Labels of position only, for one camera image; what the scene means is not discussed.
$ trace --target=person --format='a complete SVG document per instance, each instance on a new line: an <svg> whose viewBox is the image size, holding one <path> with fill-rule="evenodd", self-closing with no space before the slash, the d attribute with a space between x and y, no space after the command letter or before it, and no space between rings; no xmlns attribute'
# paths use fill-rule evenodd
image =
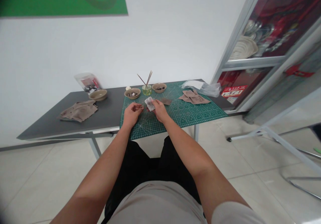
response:
<svg viewBox="0 0 321 224"><path fill-rule="evenodd" d="M144 110L131 103L118 134L51 224L96 224L104 207L102 223L264 223L163 103L153 104L169 135L161 157L150 159L128 141Z"/></svg>

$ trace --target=green cutting mat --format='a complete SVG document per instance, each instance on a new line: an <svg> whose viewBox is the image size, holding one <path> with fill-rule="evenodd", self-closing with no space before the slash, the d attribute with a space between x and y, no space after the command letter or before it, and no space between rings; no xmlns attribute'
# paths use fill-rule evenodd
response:
<svg viewBox="0 0 321 224"><path fill-rule="evenodd" d="M192 103L188 103L178 99L180 96L183 95L183 90L188 90L180 88L180 85L182 85L184 82L185 81L168 83L167 88L163 93L158 94L152 91L152 94L149 96L151 96L153 99L158 100L162 98L172 100L171 105L165 105L165 107L169 116L181 128L227 117L227 114L212 101L208 104L194 105ZM144 111L140 114L134 128L131 130L131 140L166 132L164 125L156 119L155 114L146 111L146 104L144 101L149 96L143 95L141 90L141 94L138 99L130 100L126 97L124 99L123 109L120 118L120 127L122 127L123 125L124 111L128 105L130 105L132 102L136 102L144 105L145 107Z"/></svg>

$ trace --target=yellow liquid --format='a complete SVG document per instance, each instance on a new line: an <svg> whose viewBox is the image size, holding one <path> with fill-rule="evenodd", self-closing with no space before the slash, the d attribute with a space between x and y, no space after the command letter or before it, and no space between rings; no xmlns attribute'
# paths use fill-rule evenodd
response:
<svg viewBox="0 0 321 224"><path fill-rule="evenodd" d="M143 89L143 95L151 95L151 89Z"/></svg>

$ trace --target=stick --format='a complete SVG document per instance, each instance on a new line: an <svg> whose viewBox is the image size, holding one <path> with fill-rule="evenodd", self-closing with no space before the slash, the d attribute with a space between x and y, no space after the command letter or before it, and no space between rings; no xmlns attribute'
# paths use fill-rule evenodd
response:
<svg viewBox="0 0 321 224"><path fill-rule="evenodd" d="M137 75L138 75L138 74L137 74ZM138 75L138 77L140 78L141 81L143 81L139 75ZM144 81L143 81L143 83L144 83L144 85L146 85Z"/></svg>
<svg viewBox="0 0 321 224"><path fill-rule="evenodd" d="M148 84L148 82L149 82L152 74L153 74L153 71L150 71L149 78L148 78L148 80L147 80L147 84Z"/></svg>

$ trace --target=white tiled floor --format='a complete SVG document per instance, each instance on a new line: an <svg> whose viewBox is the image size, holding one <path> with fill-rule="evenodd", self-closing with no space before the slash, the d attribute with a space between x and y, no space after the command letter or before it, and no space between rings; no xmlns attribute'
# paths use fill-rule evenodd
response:
<svg viewBox="0 0 321 224"><path fill-rule="evenodd" d="M199 144L249 205L267 223L320 224L321 201L288 184L284 176L314 176L295 156L266 137L226 141L250 132L241 116L200 125ZM184 130L193 135L193 127ZM167 133L137 140L150 157L159 157ZM321 149L309 130L284 136L300 148ZM112 138L97 139L103 152ZM8 223L48 224L95 163L86 140L0 152L1 216ZM298 182L321 195L320 182Z"/></svg>

